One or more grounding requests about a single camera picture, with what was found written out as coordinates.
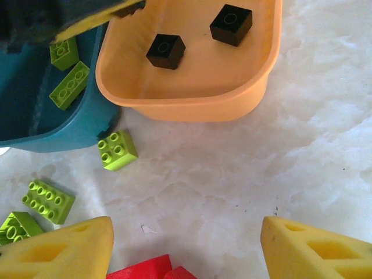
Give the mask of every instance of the blue container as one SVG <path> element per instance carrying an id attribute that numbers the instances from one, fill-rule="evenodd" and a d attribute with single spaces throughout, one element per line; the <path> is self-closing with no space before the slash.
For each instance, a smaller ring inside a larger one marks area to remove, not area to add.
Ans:
<path id="1" fill-rule="evenodd" d="M 68 74 L 51 64 L 49 48 L 26 46 L 20 54 L 0 53 L 0 147 L 34 152 L 84 148 L 106 137 L 119 107 L 106 100 L 95 81 L 95 66 L 107 25 L 76 37 L 80 60 L 90 67 L 85 92 L 63 111 L 49 94 Z"/>

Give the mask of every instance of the red lego brick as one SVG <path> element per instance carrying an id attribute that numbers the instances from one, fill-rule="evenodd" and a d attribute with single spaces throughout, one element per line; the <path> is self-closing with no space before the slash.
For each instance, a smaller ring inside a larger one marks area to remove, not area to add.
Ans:
<path id="1" fill-rule="evenodd" d="M 163 255 L 111 273 L 106 279 L 163 279 L 171 270 L 169 255 Z"/>
<path id="2" fill-rule="evenodd" d="M 184 269 L 182 266 L 165 274 L 164 279 L 197 279 L 194 275 Z"/>

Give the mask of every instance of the green brick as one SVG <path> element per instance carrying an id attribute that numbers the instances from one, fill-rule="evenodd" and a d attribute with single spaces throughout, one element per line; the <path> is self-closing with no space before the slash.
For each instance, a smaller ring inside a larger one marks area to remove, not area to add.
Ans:
<path id="1" fill-rule="evenodd" d="M 52 64 L 61 71 L 75 65 L 80 60 L 75 37 L 51 45 L 49 49 Z"/>
<path id="2" fill-rule="evenodd" d="M 89 68 L 79 61 L 49 95 L 61 110 L 67 109 L 88 83 Z"/>
<path id="3" fill-rule="evenodd" d="M 42 234 L 28 212 L 12 212 L 0 227 L 0 246 Z"/>
<path id="4" fill-rule="evenodd" d="M 132 137 L 124 131 L 112 133 L 98 142 L 103 167 L 116 171 L 138 158 Z"/>
<path id="5" fill-rule="evenodd" d="M 53 224 L 61 225 L 70 212 L 75 197 L 35 179 L 28 186 L 22 202 Z"/>

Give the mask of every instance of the orange tray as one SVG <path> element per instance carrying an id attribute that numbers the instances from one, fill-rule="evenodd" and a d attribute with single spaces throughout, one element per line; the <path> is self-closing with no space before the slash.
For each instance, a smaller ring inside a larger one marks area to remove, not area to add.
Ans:
<path id="1" fill-rule="evenodd" d="M 147 0 L 144 10 L 113 19 L 96 67 L 111 102 L 157 120 L 227 121 L 254 109 L 280 47 L 282 0 L 229 0 L 253 11 L 239 47 L 212 39 L 209 25 L 226 0 Z M 146 53 L 157 33 L 180 35 L 176 70 L 153 67 Z"/>

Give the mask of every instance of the floor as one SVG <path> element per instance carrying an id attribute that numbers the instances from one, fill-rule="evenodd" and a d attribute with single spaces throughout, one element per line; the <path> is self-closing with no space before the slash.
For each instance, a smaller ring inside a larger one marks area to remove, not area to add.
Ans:
<path id="1" fill-rule="evenodd" d="M 372 242 L 372 2 L 285 0 L 261 104 L 229 123 L 167 123 L 124 110 L 140 159 L 117 173 L 95 146 L 0 157 L 0 220 L 33 178 L 74 191 L 66 225 L 108 215 L 109 271 L 165 253 L 198 278 L 268 278 L 264 216 Z M 36 216 L 45 229 L 50 224 Z"/>

